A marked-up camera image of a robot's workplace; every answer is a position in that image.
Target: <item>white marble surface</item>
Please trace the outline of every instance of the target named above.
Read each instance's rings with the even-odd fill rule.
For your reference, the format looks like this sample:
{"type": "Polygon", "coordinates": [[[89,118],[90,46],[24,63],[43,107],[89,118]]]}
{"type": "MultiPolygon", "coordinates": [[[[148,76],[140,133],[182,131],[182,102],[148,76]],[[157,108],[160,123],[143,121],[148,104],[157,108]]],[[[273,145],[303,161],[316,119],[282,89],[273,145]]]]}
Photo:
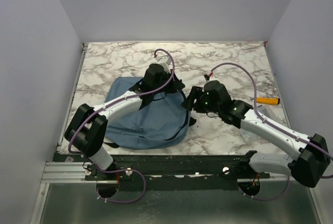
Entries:
{"type": "MultiPolygon", "coordinates": [[[[104,102],[111,84],[117,77],[143,76],[153,52],[164,48],[175,59],[175,72],[183,79],[187,95],[192,85],[204,85],[203,75],[217,64],[233,62],[245,67],[254,77],[258,96],[278,96],[263,43],[90,43],[75,92],[70,118],[78,106],[104,102]]],[[[253,86],[247,75],[234,66],[223,66],[214,72],[214,79],[224,83],[232,98],[252,103],[253,86]]],[[[285,116],[280,105],[269,106],[283,124],[285,116]]],[[[197,119],[189,127],[185,140],[177,146],[155,150],[128,150],[110,148],[110,154],[173,154],[173,155],[226,155],[245,154],[248,150],[280,153],[280,149],[263,139],[245,141],[239,129],[223,123],[219,118],[192,114],[197,119]]],[[[61,153],[67,154],[68,141],[63,140],[61,153]]]]}

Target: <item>white wall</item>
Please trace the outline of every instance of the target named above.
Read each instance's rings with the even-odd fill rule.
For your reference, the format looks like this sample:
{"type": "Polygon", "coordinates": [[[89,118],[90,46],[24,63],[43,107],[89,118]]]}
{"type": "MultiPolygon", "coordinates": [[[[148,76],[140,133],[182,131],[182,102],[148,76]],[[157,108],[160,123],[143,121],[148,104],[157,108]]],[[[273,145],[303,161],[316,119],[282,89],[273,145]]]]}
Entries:
{"type": "MultiPolygon", "coordinates": [[[[267,50],[292,127],[323,135],[333,153],[333,0],[292,0],[267,50]]],[[[331,220],[332,183],[318,185],[331,220]]]]}
{"type": "Polygon", "coordinates": [[[82,44],[59,0],[0,0],[0,222],[28,223],[82,44]]]}
{"type": "Polygon", "coordinates": [[[268,40],[290,0],[60,0],[85,42],[268,40]]]}

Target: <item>blue backpack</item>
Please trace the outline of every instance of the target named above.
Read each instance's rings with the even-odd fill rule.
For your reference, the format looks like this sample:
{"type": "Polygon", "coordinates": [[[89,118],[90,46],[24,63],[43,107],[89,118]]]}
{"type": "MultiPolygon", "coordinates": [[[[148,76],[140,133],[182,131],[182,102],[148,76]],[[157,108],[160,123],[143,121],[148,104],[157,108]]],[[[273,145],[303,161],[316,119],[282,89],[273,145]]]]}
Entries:
{"type": "MultiPolygon", "coordinates": [[[[140,77],[119,77],[112,84],[105,99],[108,102],[124,94],[140,81],[140,77]]],[[[165,148],[180,143],[186,136],[188,126],[195,123],[181,103],[185,100],[182,91],[174,94],[159,93],[146,107],[131,112],[111,123],[105,136],[114,143],[111,147],[126,147],[134,150],[165,148]]]]}

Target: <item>orange marker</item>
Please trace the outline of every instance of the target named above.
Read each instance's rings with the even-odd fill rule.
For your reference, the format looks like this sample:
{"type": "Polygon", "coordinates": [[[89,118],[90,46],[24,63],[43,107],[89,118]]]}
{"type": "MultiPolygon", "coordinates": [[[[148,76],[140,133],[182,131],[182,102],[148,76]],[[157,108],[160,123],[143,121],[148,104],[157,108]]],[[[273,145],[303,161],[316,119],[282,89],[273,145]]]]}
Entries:
{"type": "Polygon", "coordinates": [[[278,105],[280,103],[280,98],[257,97],[257,103],[278,105]]]}

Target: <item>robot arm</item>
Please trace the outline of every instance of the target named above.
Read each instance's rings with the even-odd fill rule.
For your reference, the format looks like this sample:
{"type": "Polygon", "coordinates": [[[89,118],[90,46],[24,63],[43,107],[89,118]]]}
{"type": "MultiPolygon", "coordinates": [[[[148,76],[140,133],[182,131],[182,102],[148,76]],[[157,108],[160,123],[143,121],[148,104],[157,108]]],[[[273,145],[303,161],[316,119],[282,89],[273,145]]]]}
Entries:
{"type": "Polygon", "coordinates": [[[240,100],[232,100],[225,86],[218,81],[210,81],[203,88],[193,86],[182,106],[186,110],[193,109],[198,113],[216,113],[225,123],[255,133],[286,153],[284,155],[253,153],[249,165],[258,173],[291,175],[302,185],[313,188],[330,163],[330,159],[323,153],[299,141],[299,139],[309,140],[328,151],[322,136],[315,134],[309,137],[286,128],[263,114],[259,117],[251,105],[240,100]],[[268,125],[267,120],[277,128],[268,125]]]}
{"type": "Polygon", "coordinates": [[[72,144],[100,169],[106,170],[113,163],[113,158],[103,147],[106,128],[109,124],[130,112],[144,108],[152,102],[157,93],[172,94],[185,87],[182,81],[173,75],[172,80],[162,90],[158,90],[166,84],[172,73],[169,69],[171,60],[168,56],[157,57],[156,60],[157,64],[151,64],[145,76],[123,95],[93,107],[87,104],[81,105],[68,125],[65,139],[70,141],[80,126],[93,115],[87,122],[91,123],[91,126],[82,127],[72,144]]]}

